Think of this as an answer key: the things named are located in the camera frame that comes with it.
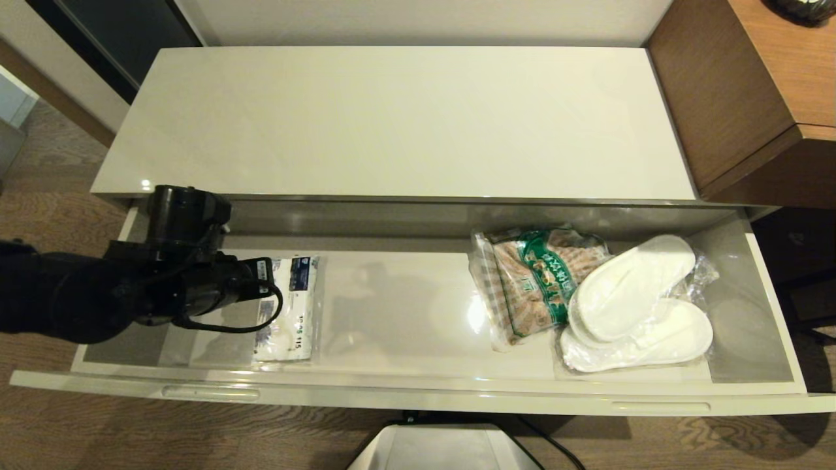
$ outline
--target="green label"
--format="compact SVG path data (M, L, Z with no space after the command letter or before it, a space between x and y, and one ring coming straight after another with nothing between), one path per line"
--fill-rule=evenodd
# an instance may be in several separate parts
M519 238L519 255L534 274L552 316L552 322L567 323L567 304L578 285L572 279L566 263L555 252L546 248L550 233L549 230L524 233Z

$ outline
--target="bag of snacks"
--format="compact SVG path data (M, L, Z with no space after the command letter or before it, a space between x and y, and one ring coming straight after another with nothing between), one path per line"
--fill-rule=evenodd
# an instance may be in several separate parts
M610 258L604 240L570 227L477 233L473 241L470 271L499 351L567 323L575 289Z

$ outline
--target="drawer handle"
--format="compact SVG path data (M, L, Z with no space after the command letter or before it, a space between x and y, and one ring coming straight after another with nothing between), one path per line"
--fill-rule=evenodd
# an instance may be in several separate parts
M707 413L711 411L711 404L697 402L664 403L658 401L613 401L613 408L621 411L636 411L640 413Z
M261 397L258 389L213 386L164 386L165 398L200 401L256 401Z

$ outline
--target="disposable slippers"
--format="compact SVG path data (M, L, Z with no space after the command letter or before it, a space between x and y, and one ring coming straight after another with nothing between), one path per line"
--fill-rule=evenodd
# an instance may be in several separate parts
M569 303L569 324L581 324L587 343L620 340L651 318L654 305L696 263L691 246L674 235L660 235L595 269Z
M693 360L711 346L711 322L698 307L678 299L659 299L653 318L621 340L589 347L570 325L560 335L563 360L581 372Z

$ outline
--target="wooden nightstand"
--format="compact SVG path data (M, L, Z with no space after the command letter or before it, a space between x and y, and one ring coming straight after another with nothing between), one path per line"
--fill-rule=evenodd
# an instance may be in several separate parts
M676 0L648 43L703 198L836 208L836 21Z

